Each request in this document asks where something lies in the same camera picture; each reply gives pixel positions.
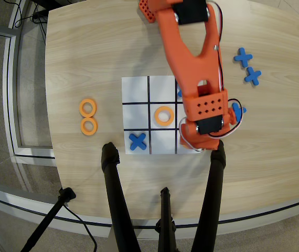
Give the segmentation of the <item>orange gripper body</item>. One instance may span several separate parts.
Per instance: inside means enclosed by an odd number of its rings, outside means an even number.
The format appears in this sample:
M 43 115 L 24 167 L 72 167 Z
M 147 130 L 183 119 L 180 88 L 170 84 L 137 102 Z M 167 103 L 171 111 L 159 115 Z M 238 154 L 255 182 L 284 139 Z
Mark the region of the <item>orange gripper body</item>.
M 179 144 L 186 149 L 201 152 L 216 150 L 221 135 L 221 121 L 181 121 L 179 123 Z

